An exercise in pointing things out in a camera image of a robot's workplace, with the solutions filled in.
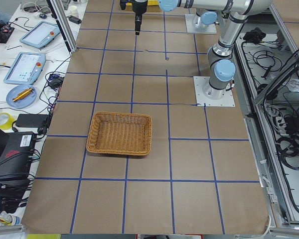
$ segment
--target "round blue lid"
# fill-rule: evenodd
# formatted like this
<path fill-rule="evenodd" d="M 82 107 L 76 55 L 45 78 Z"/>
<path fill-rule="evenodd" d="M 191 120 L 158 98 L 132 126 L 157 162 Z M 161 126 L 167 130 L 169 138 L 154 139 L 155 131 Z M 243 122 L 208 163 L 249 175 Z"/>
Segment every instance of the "round blue lid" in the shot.
<path fill-rule="evenodd" d="M 16 102 L 13 101 L 13 99 L 16 98 L 18 94 L 20 94 L 21 92 L 29 88 L 32 88 L 32 91 L 29 95 L 24 97 L 22 100 L 18 100 Z M 24 85 L 19 85 L 17 87 L 14 87 L 12 90 L 9 91 L 9 93 L 6 96 L 6 103 L 15 109 L 23 109 L 31 105 L 35 101 L 35 98 L 36 98 L 36 90 L 34 86 L 24 84 Z"/>
<path fill-rule="evenodd" d="M 205 12 L 201 17 L 200 17 L 201 22 L 204 25 L 210 25 L 213 24 L 215 21 L 217 21 L 217 13 L 214 11 L 208 11 Z"/>
<path fill-rule="evenodd" d="M 215 76 L 222 82 L 230 81 L 235 72 L 236 67 L 230 60 L 223 59 L 216 63 Z"/>
<path fill-rule="evenodd" d="M 158 5 L 163 11 L 173 11 L 177 8 L 178 0 L 158 0 Z"/>

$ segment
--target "black adapter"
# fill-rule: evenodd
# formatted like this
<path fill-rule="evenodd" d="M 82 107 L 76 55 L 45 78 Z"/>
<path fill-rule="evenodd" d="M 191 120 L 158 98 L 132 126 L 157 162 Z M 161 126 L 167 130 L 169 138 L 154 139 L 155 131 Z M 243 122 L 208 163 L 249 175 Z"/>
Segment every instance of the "black adapter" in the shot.
<path fill-rule="evenodd" d="M 79 19 L 75 16 L 69 16 L 69 21 L 74 22 L 76 24 L 80 24 L 82 22 L 81 19 Z"/>

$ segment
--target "tablet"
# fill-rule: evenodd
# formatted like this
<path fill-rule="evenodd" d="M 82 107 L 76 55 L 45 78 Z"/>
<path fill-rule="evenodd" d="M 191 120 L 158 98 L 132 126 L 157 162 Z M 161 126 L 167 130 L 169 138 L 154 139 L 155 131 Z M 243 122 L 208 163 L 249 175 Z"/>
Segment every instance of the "tablet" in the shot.
<path fill-rule="evenodd" d="M 39 77 L 45 64 L 45 55 L 41 53 L 20 52 L 3 82 L 8 84 L 33 84 Z"/>
<path fill-rule="evenodd" d="M 41 49 L 54 40 L 59 33 L 60 29 L 56 24 L 41 21 L 23 36 L 20 42 Z"/>

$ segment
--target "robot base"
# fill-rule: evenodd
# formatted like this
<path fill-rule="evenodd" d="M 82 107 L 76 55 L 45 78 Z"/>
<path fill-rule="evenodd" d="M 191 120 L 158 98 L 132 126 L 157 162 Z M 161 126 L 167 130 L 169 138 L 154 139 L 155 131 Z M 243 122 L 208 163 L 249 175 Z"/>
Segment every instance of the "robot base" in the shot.
<path fill-rule="evenodd" d="M 202 28 L 196 28 L 193 26 L 194 14 L 185 14 L 187 33 L 197 33 L 197 34 L 217 34 L 215 24 L 205 26 Z"/>
<path fill-rule="evenodd" d="M 194 76 L 196 103 L 199 106 L 235 107 L 234 97 L 231 91 L 226 91 L 225 95 L 219 100 L 212 100 L 205 96 L 203 86 L 210 77 Z"/>

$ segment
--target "wicker basket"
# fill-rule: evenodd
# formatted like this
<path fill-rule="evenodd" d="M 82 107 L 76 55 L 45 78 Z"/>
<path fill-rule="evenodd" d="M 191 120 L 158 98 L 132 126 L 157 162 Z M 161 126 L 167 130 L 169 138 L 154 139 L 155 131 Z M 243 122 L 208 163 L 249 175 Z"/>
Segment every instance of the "wicker basket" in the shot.
<path fill-rule="evenodd" d="M 151 117 L 97 112 L 93 115 L 86 148 L 92 153 L 148 155 Z"/>

